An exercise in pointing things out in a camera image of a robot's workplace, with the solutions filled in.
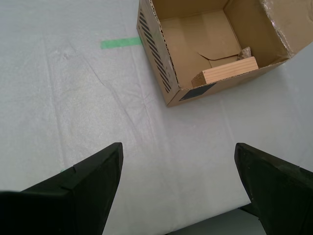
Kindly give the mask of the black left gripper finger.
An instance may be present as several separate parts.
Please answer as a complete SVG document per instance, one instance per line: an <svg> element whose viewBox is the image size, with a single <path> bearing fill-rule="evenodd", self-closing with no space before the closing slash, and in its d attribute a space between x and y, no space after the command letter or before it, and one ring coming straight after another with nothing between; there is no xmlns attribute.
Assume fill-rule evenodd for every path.
<svg viewBox="0 0 313 235"><path fill-rule="evenodd" d="M313 233L313 174L245 143L237 143L235 164L256 215L268 235Z"/></svg>
<svg viewBox="0 0 313 235"><path fill-rule="evenodd" d="M120 182L115 142L23 191L0 193L2 235L101 235Z"/></svg>

